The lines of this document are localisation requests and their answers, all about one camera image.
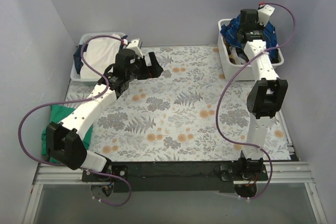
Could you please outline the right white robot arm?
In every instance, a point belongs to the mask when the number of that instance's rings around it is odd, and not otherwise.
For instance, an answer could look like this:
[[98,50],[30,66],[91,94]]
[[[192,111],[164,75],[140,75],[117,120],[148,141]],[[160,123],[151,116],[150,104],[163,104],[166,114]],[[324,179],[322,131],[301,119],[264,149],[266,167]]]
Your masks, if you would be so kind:
[[274,8],[265,5],[259,10],[242,9],[239,16],[237,40],[252,68],[255,84],[247,97],[250,122],[246,145],[238,159],[238,176],[251,180],[263,172],[263,152],[271,119],[280,110],[288,89],[288,82],[276,74],[266,51],[264,29]]

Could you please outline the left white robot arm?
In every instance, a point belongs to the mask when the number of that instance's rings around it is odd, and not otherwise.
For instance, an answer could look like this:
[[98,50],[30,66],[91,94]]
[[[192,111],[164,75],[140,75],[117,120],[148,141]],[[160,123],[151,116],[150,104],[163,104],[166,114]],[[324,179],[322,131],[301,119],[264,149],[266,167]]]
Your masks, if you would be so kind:
[[111,178],[108,158],[86,150],[83,139],[100,114],[125,92],[132,80],[158,78],[163,72],[155,53],[149,53],[150,65],[134,50],[122,49],[95,85],[88,101],[79,105],[60,122],[50,122],[46,128],[46,154],[72,170],[93,170],[100,182]]

